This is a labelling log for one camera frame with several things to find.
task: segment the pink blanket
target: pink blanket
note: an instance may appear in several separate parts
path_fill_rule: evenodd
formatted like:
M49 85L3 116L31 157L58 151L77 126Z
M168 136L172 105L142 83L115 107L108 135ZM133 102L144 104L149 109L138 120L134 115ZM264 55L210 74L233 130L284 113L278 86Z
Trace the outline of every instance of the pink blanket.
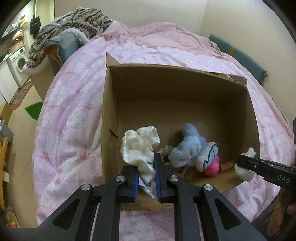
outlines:
M40 224L80 185L102 184L101 121L105 54L121 63L153 63L246 77L257 118L261 158L291 164L293 133L255 78L209 39L173 23L141 27L115 23L76 51L51 84L39 116L34 185ZM252 221L276 197L279 187L255 175L224 193ZM122 212L120 241L173 240L173 210Z

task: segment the brown rug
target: brown rug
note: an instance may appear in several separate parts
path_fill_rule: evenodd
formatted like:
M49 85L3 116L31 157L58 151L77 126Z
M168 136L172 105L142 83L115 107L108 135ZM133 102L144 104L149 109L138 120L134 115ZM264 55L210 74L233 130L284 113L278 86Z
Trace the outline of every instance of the brown rug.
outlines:
M26 94L29 92L30 88L33 86L33 82L32 81L27 81L27 83L25 83L21 89L19 89L13 100L10 103L10 108L12 110L16 110L20 104L22 103L24 97L26 96Z

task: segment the trash can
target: trash can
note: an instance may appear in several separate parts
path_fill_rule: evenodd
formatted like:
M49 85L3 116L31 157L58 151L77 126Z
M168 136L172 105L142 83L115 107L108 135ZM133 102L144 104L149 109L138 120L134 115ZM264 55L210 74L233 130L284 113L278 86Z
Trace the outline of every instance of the trash can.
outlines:
M1 139L3 139L4 137L7 137L9 145L12 143L13 133L8 128L4 120L0 120L0 136L1 136Z

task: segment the silver bolt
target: silver bolt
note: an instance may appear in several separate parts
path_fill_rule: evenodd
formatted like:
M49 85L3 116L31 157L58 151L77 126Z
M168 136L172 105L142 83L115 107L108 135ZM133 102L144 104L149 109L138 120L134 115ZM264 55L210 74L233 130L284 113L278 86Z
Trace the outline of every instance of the silver bolt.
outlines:
M81 186L81 189L82 189L83 191L87 191L87 190L91 189L91 185L89 185L89 184L83 184L83 185Z
M213 186L212 186L211 184L206 184L206 185L204 186L204 188L205 188L205 190L207 190L207 191L212 191L212 190L213 190Z
M171 175L170 176L170 180L173 181L173 182L175 182L175 181L178 181L179 180L179 177L176 176L176 175Z
M116 180L119 181L119 182L124 181L124 179L125 179L125 176L123 176L123 175L119 175L119 176L116 177Z

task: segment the pink toy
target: pink toy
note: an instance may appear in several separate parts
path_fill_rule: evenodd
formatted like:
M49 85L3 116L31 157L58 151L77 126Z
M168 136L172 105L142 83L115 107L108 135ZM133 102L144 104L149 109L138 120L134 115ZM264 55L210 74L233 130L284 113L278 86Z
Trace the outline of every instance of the pink toy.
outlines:
M207 176L215 175L219 171L219 157L216 156L216 158L213 160L212 164L208 166L206 170L203 171L204 174Z

